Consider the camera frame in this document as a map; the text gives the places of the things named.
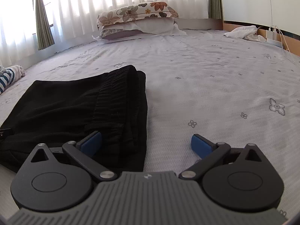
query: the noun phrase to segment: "pillow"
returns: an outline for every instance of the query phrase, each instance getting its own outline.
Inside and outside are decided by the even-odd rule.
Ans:
[[[119,38],[142,34],[139,30],[124,30],[124,29],[103,29],[100,33],[100,38],[104,40],[115,40]]]
[[[138,5],[117,8],[99,14],[97,19],[98,29],[101,26],[113,25],[132,20],[145,18],[178,18],[178,13],[164,1],[145,2]]]
[[[173,18],[151,18],[103,26],[99,38],[116,40],[141,33],[186,35],[184,31],[179,30]]]
[[[0,95],[13,83],[25,76],[22,66],[14,65],[8,68],[0,68]]]

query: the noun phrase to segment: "folded black fabric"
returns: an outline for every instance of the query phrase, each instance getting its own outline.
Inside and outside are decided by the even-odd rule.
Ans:
[[[60,147],[97,130],[103,138],[93,159],[115,171],[143,170],[146,155],[146,75],[129,65],[74,81],[35,81],[1,129],[0,164],[18,171],[39,143]]]

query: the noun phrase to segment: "white towel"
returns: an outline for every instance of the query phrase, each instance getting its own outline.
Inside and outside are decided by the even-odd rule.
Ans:
[[[231,38],[240,38],[244,40],[265,42],[266,39],[261,35],[256,35],[256,32],[257,32],[256,26],[251,25],[251,26],[243,26],[243,27],[235,28],[233,31],[227,32],[224,35],[226,37],[231,37]]]

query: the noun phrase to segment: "white wall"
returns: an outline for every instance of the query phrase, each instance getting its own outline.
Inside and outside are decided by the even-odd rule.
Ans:
[[[222,0],[223,19],[271,25],[270,0]]]
[[[300,0],[271,0],[273,25],[300,35]]]
[[[271,0],[271,3],[270,0],[222,0],[223,18],[225,21],[277,25],[300,35],[300,0]]]

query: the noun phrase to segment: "white patterned sheet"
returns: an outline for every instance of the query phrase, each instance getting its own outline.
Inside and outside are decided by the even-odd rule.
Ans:
[[[194,164],[194,133],[232,147],[255,143],[284,180],[278,209],[292,217],[300,210],[300,68],[272,45],[224,31],[186,32],[95,42],[44,60],[1,95],[0,124],[34,80],[77,80],[132,64],[147,77],[145,171],[178,174]],[[1,199],[0,213],[9,217],[15,210]]]

